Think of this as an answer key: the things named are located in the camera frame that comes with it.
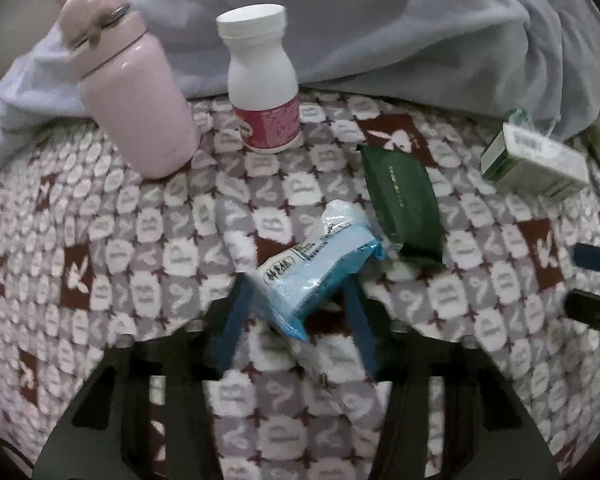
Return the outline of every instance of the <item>pink label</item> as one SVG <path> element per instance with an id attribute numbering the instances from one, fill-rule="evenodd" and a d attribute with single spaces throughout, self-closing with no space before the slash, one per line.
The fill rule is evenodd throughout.
<path id="1" fill-rule="evenodd" d="M 234 111 L 242 140 L 252 148 L 279 148 L 300 133 L 298 96 L 269 110 L 240 110 L 234 107 Z"/>

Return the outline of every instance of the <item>thermos lid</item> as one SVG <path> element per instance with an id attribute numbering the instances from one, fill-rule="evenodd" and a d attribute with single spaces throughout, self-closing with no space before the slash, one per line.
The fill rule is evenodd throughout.
<path id="1" fill-rule="evenodd" d="M 258 4 L 229 10 L 216 18 L 218 34 L 227 40 L 244 40 L 278 32 L 286 27 L 286 9 L 278 4 Z"/>
<path id="2" fill-rule="evenodd" d="M 84 77 L 140 38 L 146 27 L 127 0 L 67 0 L 58 20 L 72 72 Z"/>

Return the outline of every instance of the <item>gray blanket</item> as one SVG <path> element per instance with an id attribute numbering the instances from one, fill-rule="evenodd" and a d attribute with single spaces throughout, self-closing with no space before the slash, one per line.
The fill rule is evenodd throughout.
<path id="1" fill-rule="evenodd" d="M 287 7 L 285 47 L 310 86 L 496 117 L 524 107 L 558 139 L 600 120 L 591 0 L 131 0 L 188 97 L 226 91 L 229 53 L 215 17 L 262 2 Z M 87 115 L 65 53 L 54 27 L 16 60 L 0 83 L 0 132 Z M 0 156 L 5 142 L 0 135 Z"/>

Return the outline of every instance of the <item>plastic wrapper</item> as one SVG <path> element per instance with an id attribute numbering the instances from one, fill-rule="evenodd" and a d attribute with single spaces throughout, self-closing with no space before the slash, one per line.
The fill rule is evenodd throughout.
<path id="1" fill-rule="evenodd" d="M 539 134 L 540 130 L 538 130 L 531 120 L 531 116 L 524 108 L 513 108 L 513 110 L 509 110 L 507 112 L 507 123 L 515 124 L 520 128 L 524 128 L 525 130 L 529 130 L 535 134 Z"/>
<path id="2" fill-rule="evenodd" d="M 280 333 L 306 341 L 306 317 L 366 260 L 384 258 L 366 215 L 342 200 L 329 202 L 307 238 L 250 273 L 262 296 L 260 313 Z"/>

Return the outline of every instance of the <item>green and white box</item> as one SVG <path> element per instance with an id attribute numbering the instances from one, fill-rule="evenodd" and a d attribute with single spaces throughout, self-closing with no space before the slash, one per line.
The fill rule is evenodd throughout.
<path id="1" fill-rule="evenodd" d="M 514 124 L 484 150 L 480 170 L 485 180 L 513 190 L 524 190 L 563 200 L 589 185 L 584 155 Z"/>

